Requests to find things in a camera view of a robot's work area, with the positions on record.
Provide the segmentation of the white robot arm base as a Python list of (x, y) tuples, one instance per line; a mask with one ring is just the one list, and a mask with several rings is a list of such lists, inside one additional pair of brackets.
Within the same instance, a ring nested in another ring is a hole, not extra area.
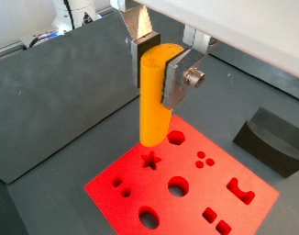
[(54, 19), (52, 25), (21, 38), (26, 49), (44, 41), (57, 38), (74, 28), (97, 20), (97, 11), (93, 0), (52, 0), (54, 6)]

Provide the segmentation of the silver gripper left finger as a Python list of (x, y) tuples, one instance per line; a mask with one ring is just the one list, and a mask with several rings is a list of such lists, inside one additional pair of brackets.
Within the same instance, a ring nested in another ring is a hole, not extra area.
[(152, 30), (146, 7), (137, 5), (121, 13), (126, 31), (130, 37), (129, 49), (132, 56), (132, 80), (140, 87), (141, 56), (160, 43), (160, 34)]

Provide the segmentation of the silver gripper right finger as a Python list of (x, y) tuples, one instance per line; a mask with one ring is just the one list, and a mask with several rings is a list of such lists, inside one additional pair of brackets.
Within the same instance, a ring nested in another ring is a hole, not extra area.
[(199, 69), (203, 59), (217, 45), (217, 40), (191, 26), (184, 28), (183, 42), (188, 45), (167, 62), (161, 104), (169, 110), (181, 102), (189, 86), (197, 88), (204, 81)]

